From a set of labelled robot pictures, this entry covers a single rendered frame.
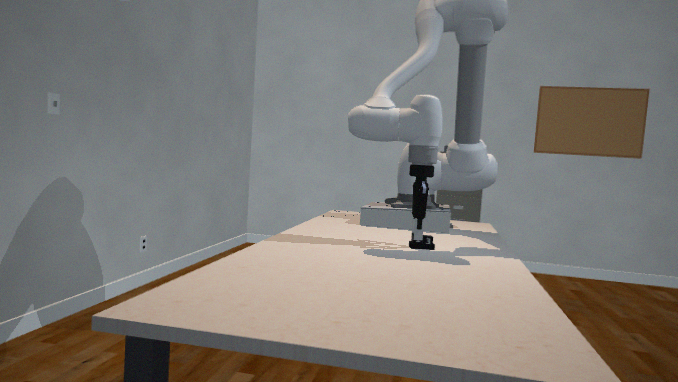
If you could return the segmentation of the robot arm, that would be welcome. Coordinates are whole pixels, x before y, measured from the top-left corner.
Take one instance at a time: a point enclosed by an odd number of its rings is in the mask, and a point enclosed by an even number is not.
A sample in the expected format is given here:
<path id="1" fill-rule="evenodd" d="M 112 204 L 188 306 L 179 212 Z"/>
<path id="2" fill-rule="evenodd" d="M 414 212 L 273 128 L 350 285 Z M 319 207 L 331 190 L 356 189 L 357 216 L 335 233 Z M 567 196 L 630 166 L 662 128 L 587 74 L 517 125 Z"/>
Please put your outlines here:
<path id="1" fill-rule="evenodd" d="M 410 165 L 427 165 L 434 166 L 434 176 L 427 177 L 426 209 L 436 209 L 437 190 L 476 191 L 496 181 L 498 164 L 487 154 L 480 134 L 487 44 L 507 23 L 508 4 L 507 0 L 421 0 L 417 10 L 417 52 L 384 79 L 364 105 L 351 109 L 348 126 L 361 139 L 408 142 L 398 164 L 398 195 L 386 198 L 385 204 L 412 208 L 416 177 L 409 175 Z M 410 108 L 400 109 L 390 98 L 432 62 L 444 32 L 455 32 L 460 47 L 455 136 L 446 153 L 439 153 L 443 122 L 439 99 L 417 95 Z"/>

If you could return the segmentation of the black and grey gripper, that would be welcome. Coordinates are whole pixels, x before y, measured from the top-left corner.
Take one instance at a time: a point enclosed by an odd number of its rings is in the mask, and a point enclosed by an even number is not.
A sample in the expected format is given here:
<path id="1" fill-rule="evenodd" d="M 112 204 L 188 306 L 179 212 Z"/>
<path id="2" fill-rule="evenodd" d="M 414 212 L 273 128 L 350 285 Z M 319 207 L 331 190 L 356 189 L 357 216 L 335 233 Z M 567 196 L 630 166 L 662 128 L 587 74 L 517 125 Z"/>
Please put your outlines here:
<path id="1" fill-rule="evenodd" d="M 427 197 L 429 191 L 427 177 L 434 176 L 434 166 L 411 164 L 409 175 L 416 177 L 416 180 L 413 184 L 414 192 L 412 205 L 412 214 L 413 214 L 412 233 L 414 233 L 413 240 L 423 240 L 424 218 L 426 217 Z"/>

